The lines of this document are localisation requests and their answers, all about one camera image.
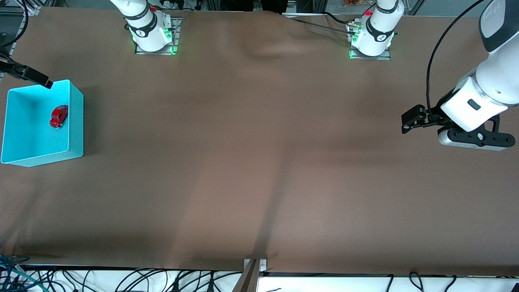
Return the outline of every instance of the blue cable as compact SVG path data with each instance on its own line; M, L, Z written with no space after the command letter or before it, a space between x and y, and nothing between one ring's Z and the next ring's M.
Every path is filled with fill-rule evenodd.
M2 268L4 268L4 269L7 270L7 267L6 267L5 265L3 265L3 264L0 264L0 267L2 267ZM13 272L13 273L15 273L15 274L18 274L18 275L20 275L20 276L22 276L22 277L25 277L25 278L27 278L29 281L32 281L32 282L33 282L33 285L29 285L29 286L25 287L25 289L28 289L30 286L32 286L32 287L34 287L34 286L39 286L39 287L40 287L44 292L50 292L47 288L45 288L42 284L38 283L38 281L35 280L34 278L32 278L31 276L29 276L29 275L27 275L27 274L25 274L25 273L22 273L22 272L20 272L20 271L18 271L18 270L16 270L16 269L11 270L11 272Z

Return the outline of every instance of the cyan plastic bin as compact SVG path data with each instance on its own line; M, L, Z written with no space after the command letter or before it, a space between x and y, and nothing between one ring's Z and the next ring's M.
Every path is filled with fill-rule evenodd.
M66 104L63 127L49 125L54 108ZM36 166L83 156L83 94L70 82L13 88L7 93L2 163Z

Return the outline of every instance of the black cable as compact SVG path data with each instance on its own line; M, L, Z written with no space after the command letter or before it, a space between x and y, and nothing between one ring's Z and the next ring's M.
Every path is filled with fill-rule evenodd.
M416 283L413 281L413 278L412 278L413 275L416 275L418 277L418 281L420 282L420 286L416 285ZM411 281L411 284L413 286L415 286L418 290L420 290L420 292L424 292L424 284L421 281L420 274L418 274L415 271L410 272L409 273L409 281Z
M72 286L74 287L74 290L76 290L76 284L74 284L74 282L72 282L65 274L64 271L61 271L61 273L63 274L63 277L69 282L72 284Z
M144 270L149 270L149 268L143 268L143 269L137 269L131 273L129 273L128 275L126 275L126 277L122 278L121 282L119 282L119 284L117 285L117 287L115 287L115 291L114 292L117 292L119 291L119 287L126 281L126 279L128 279L131 275L135 274L135 273L138 273L139 271L144 271Z
M166 292L166 288L168 287L168 271L166 271L166 284L164 285L164 288L162 289L162 292Z
M174 287L175 285L178 287L178 284L179 284L179 282L180 282L180 280L181 280L182 278L184 278L185 276L187 276L187 275L189 275L189 274L192 274L192 273L194 273L194 272L195 272L195 271L180 271L180 272L176 275L176 277L175 277L175 281L173 281L173 284L171 284L171 285L166 289L166 292L168 292L168 290L171 289L172 287Z
M345 31L345 30L340 30L340 29L336 29L336 28L331 28L331 27L329 27L329 26L320 25L320 24L317 24L317 23L308 22L308 21L301 20L301 19L294 19L294 20L295 20L295 21L302 22L302 23L306 23L306 24L309 24L309 25L318 26L318 27L320 27L320 28L324 28L324 29L327 29L327 30L332 30L332 31L342 32L342 33L346 33L346 34L355 34L355 32L353 32L353 31Z
M82 285L84 288L87 288L89 290L91 290L92 292L97 292L96 290L90 288L89 286L87 286L86 284L82 284L80 281L76 280L76 278L74 278L72 275L70 275L70 273L66 270L63 270L63 272L65 272L73 281L75 281L77 284L79 285Z
M333 14L331 14L330 12L325 11L325 12L323 12L323 14L328 15L329 17L331 17L333 20L337 21L338 23L348 24L347 21L340 20L340 19L336 18L336 17L335 17Z
M65 287L64 287L61 283L58 283L58 282L56 282L56 281L50 281L50 283L51 283L51 284L56 284L56 285L60 286L60 288L63 290L63 292L66 292Z
M230 276L230 275L236 275L236 274L241 274L242 272L232 272L232 273L228 273L228 274L225 274L225 275L222 275L222 276L219 276L219 277L216 277L214 278L214 281L218 280L218 279L221 279L221 278L225 278L227 276ZM196 290L193 290L193 292L196 292L198 291L199 289L202 289L204 286L207 286L209 285L210 282L207 282L203 285L201 285L200 287L198 287Z
M394 279L393 274L390 274L389 276L391 277L391 279L389 279L389 283L388 283L388 287L386 288L386 292L389 292L389 289L391 288L391 284L393 283L393 279Z
M429 111L429 114L431 116L431 120L435 123L437 123L438 125L441 125L441 126L444 126L445 123L438 121L436 119L436 117L434 116L434 114L431 113L431 98L429 96L429 91L430 91L430 76L431 76L431 64L432 64L432 60L434 58L434 55L436 54L436 51L438 50L438 47L440 46L440 43L443 41L443 38L447 35L447 33L449 32L449 30L454 26L454 24L456 24L456 22L458 22L458 20L460 20L460 18L462 18L465 14L467 14L467 12L469 12L470 10L472 10L474 7L476 7L479 3L483 2L485 0L477 0L474 4L472 4L469 8L465 9L465 11L463 11L460 15L458 15L458 17L456 17L452 23L447 27L447 29L445 29L445 31L443 32L442 36L440 37L440 39L438 40L438 42L436 43L436 46L434 47L434 50L432 50L432 54L431 54L431 58L429 59L429 64L427 65L427 76L426 76L426 102L427 102L427 110Z
M139 274L146 278L146 284L147 284L146 292L149 292L149 279L148 279L148 277L144 276L141 272L139 272Z
M161 273L163 272L164 270L152 270L152 271L149 271L147 274L145 274L143 277L140 277L138 278L137 280L133 281L131 287L126 287L123 292L129 292L129 291L132 291L140 282L142 282L144 279L148 279L148 277L151 277L153 275L156 275L158 273Z
M373 8L373 6L375 6L377 4L377 2L373 3L370 7L368 7L366 10L364 10L364 13L362 15L364 15L368 10L370 10L371 8ZM340 20L338 18L335 17L335 15L331 14L330 12L327 12L327 11L323 11L322 14L326 14L328 16L330 16L333 20L337 21L338 23L342 23L342 24L348 24L348 22L351 22L353 20L355 20L355 18L353 19L350 19L350 20L347 20L347 21L344 21L344 20Z
M453 280L447 285L447 287L445 287L445 290L443 290L443 292L447 292L447 290L449 290L449 288L454 284L454 282L456 281L456 278L457 276L456 275L453 275Z
M196 283L196 289L198 289L198 287L200 287L200 279L202 279L202 271L200 271L200 274L198 275L198 283Z
M188 283L185 284L184 286L182 286L182 288L180 288L179 291L184 290L187 286L191 285L191 284L194 283L196 280L198 280L198 285L197 285L197 287L196 287L196 289L198 289L198 287L200 286L200 279L202 279L203 277L208 276L208 275L210 275L210 274L211 274L211 273L209 273L209 274L205 274L205 275L202 276L202 271L200 271L200 275L198 276L198 278L196 278L196 279L194 279L194 280L188 282Z
M20 262L23 262L23 261L26 261L26 260L22 260L22 261L8 261L7 260L7 261L2 261L2 264L6 265L8 267L5 270L9 271L8 275L10 275L10 273L12 271L12 267L11 266L14 266L15 264L19 264ZM25 282L28 280L27 278L25 279L24 282L18 283L18 284L16 284L16 283L17 283L17 281L19 279L19 276L15 277L15 281L16 282L11 282L10 278L11 277L8 277L7 280L4 281L4 286L3 286L2 289L0 289L0 291L2 291L2 292L5 292L5 291L8 291L8 292L27 292L28 289L30 289L32 287L35 287L37 285L41 285L41 284L43 284L45 282L44 280L42 280L40 278L40 279L36 280L34 283L32 283L32 284L30 284L28 286L25 286ZM21 286L21 287L18 288L18 289L7 289L7 286L12 286L12 285Z
M87 273L85 274L85 278L83 279L83 287L81 287L81 292L85 292L85 284L87 282L87 277L88 277L88 274L90 273L91 270L88 270Z
M49 273L50 273L50 271L47 271L47 273L45 274L46 278L49 280L48 281L49 285L47 286L47 290L49 290L49 291L52 290L52 292L56 292L56 290L54 290L54 288L52 288L52 289L50 288L50 281L52 281L52 279L49 278ZM38 270L38 278L40 281L42 281L42 274L40 274L40 270Z
M19 40L22 37L22 35L25 33L25 31L27 29L27 24L29 23L29 10L27 9L27 2L26 2L26 0L21 0L21 1L22 1L22 4L23 4L23 10L24 10L24 13L25 13L25 23L23 24L22 31L15 37L15 39L13 39L12 41L10 41L7 44L3 44L2 45L3 47L7 47L7 46L10 46L10 45L14 44L17 40Z
M214 283L214 288L216 288L216 290L218 290L218 292L222 292L222 291L220 290L220 288L218 288L218 285L217 285L216 283Z

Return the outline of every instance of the cable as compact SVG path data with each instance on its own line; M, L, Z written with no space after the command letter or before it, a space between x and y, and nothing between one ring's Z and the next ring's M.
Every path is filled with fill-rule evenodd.
M449 290L449 288L454 284L454 282L456 281L456 278L457 276L456 275L453 275L453 280L447 285L447 287L445 287L445 290L443 290L443 292L447 292L447 290Z
M162 292L166 292L167 287L168 287L168 271L166 271L166 284L164 285L164 289L162 289Z
M368 7L366 10L364 10L364 13L362 13L362 15L366 14L366 12L367 12L368 10L370 10L371 8L373 8L373 6L375 6L375 5L377 5L377 2L376 2L376 1L375 1L375 3L373 3L370 7ZM342 24L348 24L348 22L355 20L355 18L350 19L350 20L347 20L347 21L340 20L340 19L336 18L335 15L333 15L333 14L331 14L330 12L327 12L327 11L323 11L322 14L326 14L326 15L328 15L328 16L330 16L333 20L337 21L338 23L342 23Z
M70 273L69 273L68 271L63 270L63 272L66 273L66 274L67 274L67 275L68 275L68 276L69 276L73 281L75 281L77 284L82 285L84 288L87 288L87 289L91 290L92 292L97 292L96 290L90 288L90 287L87 286L86 284L85 284L85 285L84 285L84 284L81 284L81 282L78 281L78 280L76 280L76 278L74 278L72 275L70 275Z
M391 277L391 279L389 279L389 283L388 283L388 287L386 288L386 292L389 292L389 289L391 288L391 284L393 283L393 279L394 279L393 274L390 274L389 276Z
M324 28L324 29L327 29L327 30L332 30L332 31L342 32L342 33L346 33L346 34L355 34L355 32L353 32L353 31L345 31L345 30L340 30L340 29L336 29L336 28L331 28L331 27L329 27L329 26L320 25L320 24L317 24L317 23L308 22L308 21L301 20L301 19L294 19L294 20L295 20L295 21L298 21L298 22L306 23L306 24L309 24L309 25L318 26L318 27L320 27L320 28Z
M72 282L65 274L64 271L61 271L61 273L63 274L63 277L69 282L72 284L72 286L74 287L74 290L76 290L76 284L74 284L74 282Z
M413 278L412 278L413 275L416 275L418 277L418 281L420 282L420 286L416 285L415 282L413 282ZM409 281L411 281L411 284L413 286L415 286L418 290L420 290L420 292L424 292L424 284L421 281L420 274L418 274L415 271L410 272L409 273Z
M175 287L177 288L176 291L180 291L180 290L178 290L180 280L181 280L182 278L184 278L185 276L187 276L187 275L189 275L189 274L192 274L192 273L194 273L194 272L195 272L195 271L180 271L180 272L176 275L176 277L175 277L175 281L173 281L173 284L171 284L171 285L166 289L166 292L168 292L168 290L171 289L171 288L174 289Z
M141 274L141 272L139 272L139 274L146 278L146 283L147 283L146 292L149 292L149 279L148 279L148 277L146 277L145 275Z
M336 18L333 14L331 14L330 12L323 12L323 14L326 14L328 15L329 17L333 18L333 20L337 21L338 23L342 23L342 24L348 24L348 21L343 21L343 20L340 20L338 18Z
M135 273L138 273L139 271L144 271L144 270L149 270L148 268L143 268L143 269L137 269L131 273L129 273L128 275L126 275L126 277L122 278L121 282L119 282L119 284L117 285L117 287L115 287L115 292L119 291L119 287L126 281L126 279L128 279L131 275L135 274Z
M427 102L427 110L429 111L429 114L431 116L431 119L433 122L437 123L438 125L445 126L445 123L438 121L434 114L431 113L431 98L429 96L429 90L430 90L430 76L431 76L431 64L432 60L434 58L434 55L436 54L436 51L438 50L438 47L440 46L440 43L443 41L443 38L447 35L449 30L460 20L461 17L463 17L467 12L472 10L474 7L476 7L479 3L483 2L485 0L477 0L474 4L472 4L469 8L465 9L458 17L456 17L452 23L447 27L447 29L443 32L442 36L436 43L436 46L434 47L434 50L432 50L431 58L429 59L429 64L427 65L427 76L426 76L426 102Z
M151 277L153 275L156 275L158 273L161 273L163 272L164 270L151 270L149 271L147 274L143 275L143 277L140 277L138 278L137 280L133 281L130 285L131 287L129 287L130 285L128 285L124 290L123 292L129 292L129 291L132 291L136 286L137 284L139 284L140 282L142 282L144 279L148 279L148 277Z
M230 276L230 275L236 275L236 274L241 274L242 272L232 272L232 273L228 273L228 274L225 274L225 275L222 275L222 276L219 276L219 277L216 277L214 278L214 281L218 280L218 279L221 279L221 278L225 278L227 276ZM198 291L199 289L202 289L204 286L207 286L209 285L210 282L207 282L205 284L203 284L202 286L198 287L196 290L193 290L193 292L196 292Z
M200 279L202 279L202 271L200 271L200 274L198 275L198 283L196 283L196 289L198 289L198 287L200 287Z
M18 274L18 275L20 275L20 276L22 276L22 277L25 277L25 278L27 278L29 281L33 282L33 283L32 283L31 285L29 285L29 286L24 286L23 288L19 288L19 289L15 289L15 290L10 290L10 292L27 291L27 289L32 288L32 287L34 287L34 286L38 286L38 287L40 287L44 292L50 292L47 288L45 288L45 287L40 283L40 281L35 280L35 279L32 278L31 276L29 276L29 275L27 275L27 274L25 274L25 273L22 273L22 272L20 272L20 271L18 271L18 270L16 270L16 269L14 269L14 270L11 269L11 272L13 272L13 273L15 273L15 274Z
M26 0L21 0L21 1L22 1L22 4L23 4L23 10L25 12L25 23L23 24L22 31L15 37L15 39L13 39L12 41L10 41L7 44L3 44L2 45L3 47L7 47L7 46L10 46L10 45L14 44L17 40L19 40L22 37L22 35L25 33L25 31L27 29L27 24L29 23L29 10L27 9L27 2L26 2Z
M49 279L49 273L50 271L47 271L47 273L45 274L45 276L47 277L47 279ZM39 277L39 280L41 281L42 280L42 274L40 274L40 270L38 270L38 277ZM52 278L49 279L49 285L47 286L47 289L50 289L50 281L52 281Z
M85 283L87 282L88 274L90 273L90 270L85 274L85 278L83 279L83 287L81 287L81 292L85 292Z
M56 285L60 286L60 288L63 290L63 292L66 292L65 287L63 287L63 285L61 283L58 283L56 281L50 281L50 283L51 283L51 285L56 284Z
M198 285L196 286L196 289L198 289L198 287L200 286L200 279L202 279L203 277L208 276L208 275L210 275L210 274L211 274L211 273L209 273L209 274L205 274L205 275L202 276L202 271L200 271L200 275L198 276L198 278L196 278L196 279L190 281L189 283L185 284L184 286L182 286L182 288L180 288L179 291L184 290L187 286L191 285L191 284L194 283L196 280L198 280Z

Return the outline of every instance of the metal bracket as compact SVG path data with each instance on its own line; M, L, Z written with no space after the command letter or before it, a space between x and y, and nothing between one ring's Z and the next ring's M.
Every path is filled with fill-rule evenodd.
M250 259L245 259L243 261L243 269L247 267L247 264L250 262ZM265 272L267 270L267 259L259 259L259 271Z

